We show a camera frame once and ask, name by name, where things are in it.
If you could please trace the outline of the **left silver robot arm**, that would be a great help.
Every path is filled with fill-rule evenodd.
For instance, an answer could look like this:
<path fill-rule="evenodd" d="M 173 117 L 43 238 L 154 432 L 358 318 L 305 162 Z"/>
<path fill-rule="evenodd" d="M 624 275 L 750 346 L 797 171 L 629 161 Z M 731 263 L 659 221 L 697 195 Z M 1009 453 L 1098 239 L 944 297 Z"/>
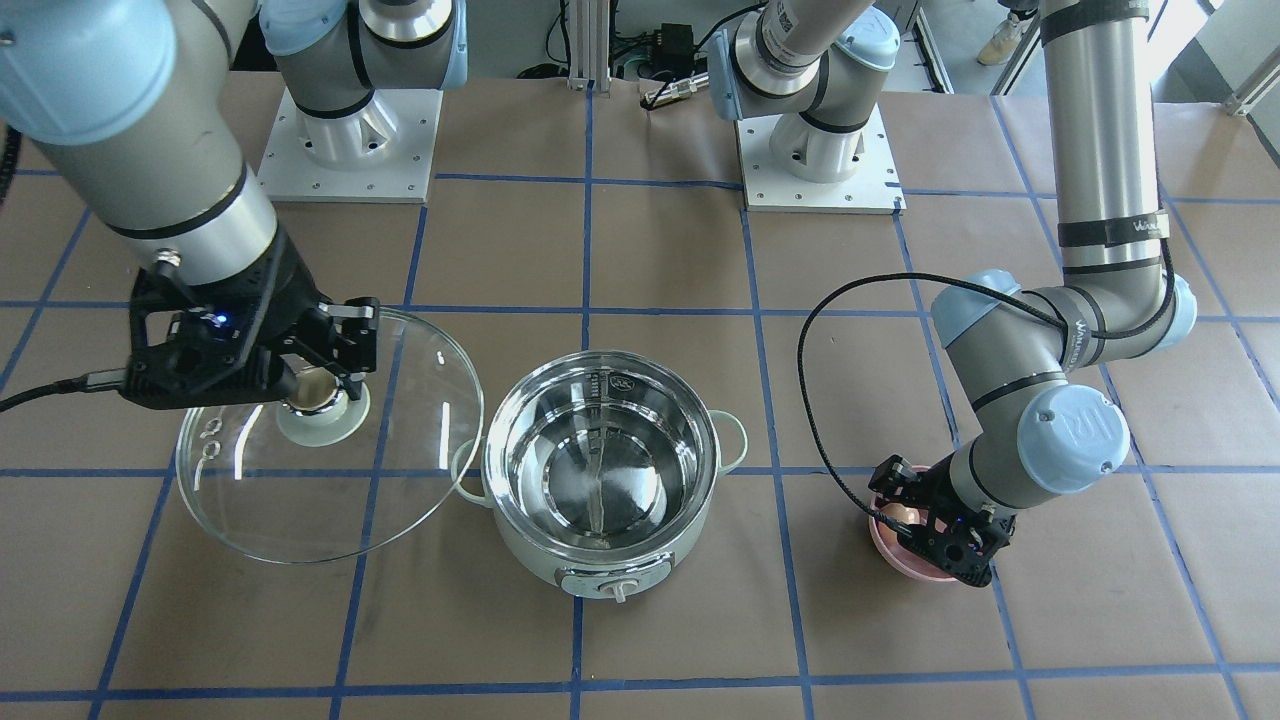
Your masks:
<path fill-rule="evenodd" d="M 772 152 L 790 174 L 833 183 L 852 158 L 823 150 L 870 118 L 891 50 L 858 22 L 869 1 L 769 1 L 713 36 L 717 111 L 777 115 Z M 1062 283 L 1024 290 L 1004 270 L 943 278 L 931 318 L 982 432 L 931 468 L 883 461 L 864 503 L 874 532 L 972 587 L 1019 512 L 1075 495 L 1115 471 L 1132 442 L 1120 407 L 1070 382 L 1082 366 L 1170 347 L 1198 305 L 1174 270 L 1158 197 L 1155 118 L 1143 56 L 1146 1 L 1042 1 Z"/>

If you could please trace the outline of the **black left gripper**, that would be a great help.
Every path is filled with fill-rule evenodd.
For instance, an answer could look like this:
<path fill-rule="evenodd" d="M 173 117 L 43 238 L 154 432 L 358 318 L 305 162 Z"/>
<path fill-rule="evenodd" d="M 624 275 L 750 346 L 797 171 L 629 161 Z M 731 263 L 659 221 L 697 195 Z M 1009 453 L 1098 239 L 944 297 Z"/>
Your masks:
<path fill-rule="evenodd" d="M 873 471 L 869 489 L 882 521 L 869 519 L 881 556 L 906 577 L 924 582 L 960 582 L 987 587 L 991 560 L 1009 544 L 1014 516 L 992 502 L 968 506 L 951 483 L 952 457 L 931 468 L 913 466 L 899 455 Z"/>

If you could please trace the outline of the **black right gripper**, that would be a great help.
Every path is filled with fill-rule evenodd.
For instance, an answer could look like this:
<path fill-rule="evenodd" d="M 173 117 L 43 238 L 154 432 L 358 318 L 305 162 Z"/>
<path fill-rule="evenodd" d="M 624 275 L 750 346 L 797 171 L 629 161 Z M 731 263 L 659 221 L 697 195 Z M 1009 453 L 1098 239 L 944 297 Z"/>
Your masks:
<path fill-rule="evenodd" d="M 372 296 L 324 299 L 283 228 L 224 281 L 189 286 L 155 261 L 131 291 L 122 395 L 155 410 L 284 401 L 310 364 L 335 377 L 375 372 L 380 314 Z"/>

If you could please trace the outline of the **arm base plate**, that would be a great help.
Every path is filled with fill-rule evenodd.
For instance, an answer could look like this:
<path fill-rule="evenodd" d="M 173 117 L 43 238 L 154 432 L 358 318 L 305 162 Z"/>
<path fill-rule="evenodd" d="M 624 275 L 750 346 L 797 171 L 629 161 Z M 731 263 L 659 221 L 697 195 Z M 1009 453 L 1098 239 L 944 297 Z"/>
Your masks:
<path fill-rule="evenodd" d="M 895 214 L 906 208 L 879 108 L 838 135 L 797 114 L 735 123 L 749 211 Z"/>
<path fill-rule="evenodd" d="M 353 115 L 321 119 L 284 92 L 259 183 L 276 202 L 422 204 L 443 97 L 438 90 L 378 90 Z"/>

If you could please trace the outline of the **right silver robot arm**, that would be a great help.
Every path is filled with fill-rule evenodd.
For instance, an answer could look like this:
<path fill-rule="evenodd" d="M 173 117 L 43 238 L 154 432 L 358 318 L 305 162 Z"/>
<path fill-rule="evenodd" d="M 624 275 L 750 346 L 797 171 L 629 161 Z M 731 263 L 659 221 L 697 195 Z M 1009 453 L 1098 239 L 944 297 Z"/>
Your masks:
<path fill-rule="evenodd" d="M 140 260 L 118 370 L 3 401 L 114 389 L 150 409 L 287 401 L 297 357 L 352 404 L 378 366 L 381 309 L 323 293 L 218 100 L 257 22 L 294 110 L 266 173 L 425 195 L 429 114 L 398 109 L 467 78 L 462 1 L 5 1 L 3 119 Z"/>

